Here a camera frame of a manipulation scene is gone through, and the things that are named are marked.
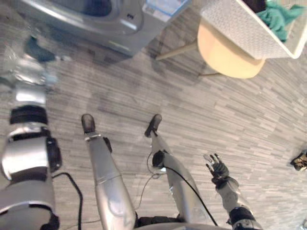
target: robot finger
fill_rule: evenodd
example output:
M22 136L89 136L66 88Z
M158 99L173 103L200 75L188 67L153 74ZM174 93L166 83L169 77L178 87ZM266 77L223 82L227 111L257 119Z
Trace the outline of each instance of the robot finger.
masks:
M210 156L213 159L214 163L218 163L218 160L212 154Z
M222 163L221 157L220 157L219 155L217 155L216 153L215 153L214 155L215 155L215 157L217 158L217 160L218 160L220 163Z
M210 165L213 164L212 159L211 159L208 155L204 154L204 155L203 155L203 158L204 158Z
M210 166L210 165L208 165L208 164L206 164L206 166L207 166L207 168L209 169L209 171L211 172L212 176L215 177L215 172L214 172L212 166Z

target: wooden stool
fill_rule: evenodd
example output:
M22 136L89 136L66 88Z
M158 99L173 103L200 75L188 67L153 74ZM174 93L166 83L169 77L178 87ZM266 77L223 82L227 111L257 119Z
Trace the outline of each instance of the wooden stool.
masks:
M157 61L198 49L205 62L218 73L199 75L209 77L226 75L233 78L252 78L264 65L265 60L256 60L226 38L212 25L201 19L197 40L170 52L158 55Z

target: floor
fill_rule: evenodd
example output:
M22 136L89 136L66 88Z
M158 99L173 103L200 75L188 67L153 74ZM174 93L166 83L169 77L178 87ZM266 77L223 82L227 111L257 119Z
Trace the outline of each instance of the floor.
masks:
M205 153L222 156L264 229L296 230L307 217L307 177L289 162L307 147L307 56L267 60L259 75L249 80L198 79L199 73L212 70L196 51L156 62L156 54L193 41L199 20L195 11L187 9L133 58L77 38L72 42L66 34L41 25L41 45L73 59L49 65L60 84L48 98L47 111L53 137L61 147L60 171L71 173L84 195L83 221L99 217L81 115L91 113L97 130L110 139L113 157L137 207L150 177L146 168L150 140L143 133L152 116L161 113L160 134L190 170L220 226L230 228L205 167ZM0 30L3 60L5 47L25 39L29 29L2 4ZM8 129L9 98L1 93L1 147ZM64 230L76 224L78 197L66 178L55 180L54 187ZM166 177L149 182L137 212L139 216L177 215ZM95 222L83 224L83 229L102 227Z

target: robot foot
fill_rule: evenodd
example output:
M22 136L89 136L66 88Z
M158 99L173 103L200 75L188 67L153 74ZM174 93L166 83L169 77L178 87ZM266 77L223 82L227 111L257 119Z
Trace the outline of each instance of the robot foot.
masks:
M146 129L144 135L147 138L150 138L151 131L157 131L160 122L162 121L162 116L160 114L156 114L149 123L148 128Z

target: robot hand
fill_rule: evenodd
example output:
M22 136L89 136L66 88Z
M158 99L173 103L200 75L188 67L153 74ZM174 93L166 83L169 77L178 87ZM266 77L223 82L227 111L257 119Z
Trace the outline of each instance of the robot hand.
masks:
M229 179L229 170L226 165L222 162L219 155L216 153L213 155L205 155L204 159L208 161L209 164L206 164L207 168L209 169L210 173L212 174L212 182L219 187L220 185L224 184Z

